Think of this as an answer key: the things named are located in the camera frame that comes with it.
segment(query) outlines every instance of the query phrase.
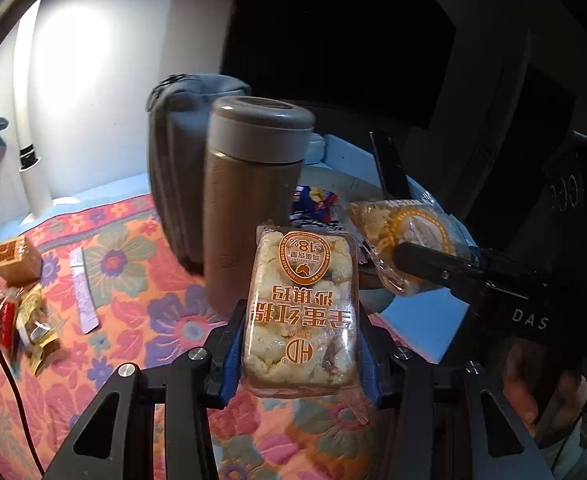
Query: clear plastic wrapper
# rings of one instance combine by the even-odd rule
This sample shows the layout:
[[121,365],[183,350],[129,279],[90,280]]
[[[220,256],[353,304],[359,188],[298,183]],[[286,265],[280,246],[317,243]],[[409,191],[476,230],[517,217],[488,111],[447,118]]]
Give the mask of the clear plastic wrapper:
[[243,384],[261,397],[358,385],[358,283],[350,237],[260,226],[244,334]]
[[434,285],[398,270],[393,251],[405,242],[452,256],[469,256],[469,246],[448,215],[419,200],[356,202],[349,206],[353,224],[365,242],[378,275],[397,296],[413,296]]

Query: floral tablecloth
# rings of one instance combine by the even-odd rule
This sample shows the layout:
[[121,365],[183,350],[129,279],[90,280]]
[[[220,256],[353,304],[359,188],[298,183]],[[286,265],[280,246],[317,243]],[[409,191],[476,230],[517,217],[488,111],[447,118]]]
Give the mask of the floral tablecloth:
[[[65,356],[37,377],[19,352],[12,365],[38,455],[46,468],[80,413],[122,362],[153,367],[202,344],[223,320],[208,306],[204,281],[169,249],[150,196],[57,216],[28,233],[43,255],[50,319]],[[82,245],[100,327],[78,326],[68,253]],[[238,390],[209,412],[219,475],[229,480],[361,479],[380,460],[388,416],[361,425],[337,397],[259,399]],[[164,478],[164,406],[156,407],[154,474]],[[0,367],[0,472],[40,477]]]

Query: bottle lid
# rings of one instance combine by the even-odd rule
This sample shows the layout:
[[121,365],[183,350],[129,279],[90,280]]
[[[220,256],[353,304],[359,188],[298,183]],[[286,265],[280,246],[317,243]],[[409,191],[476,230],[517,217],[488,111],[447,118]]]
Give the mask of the bottle lid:
[[226,96],[212,105],[209,147],[264,164],[303,160],[315,117],[306,108],[251,96]]

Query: small wooden box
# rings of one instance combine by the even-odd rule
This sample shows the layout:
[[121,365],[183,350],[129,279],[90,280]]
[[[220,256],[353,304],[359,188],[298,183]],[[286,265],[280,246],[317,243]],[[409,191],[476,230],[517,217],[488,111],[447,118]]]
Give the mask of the small wooden box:
[[9,285],[24,285],[40,279],[42,256],[26,236],[0,244],[0,276]]

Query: thermos bottle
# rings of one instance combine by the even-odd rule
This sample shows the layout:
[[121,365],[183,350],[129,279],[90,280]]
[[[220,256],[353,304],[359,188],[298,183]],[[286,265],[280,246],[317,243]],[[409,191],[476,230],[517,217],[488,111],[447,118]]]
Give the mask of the thermos bottle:
[[256,227],[289,224],[315,117],[305,108],[249,96],[211,109],[204,176],[204,276],[209,304],[229,317],[248,296]]

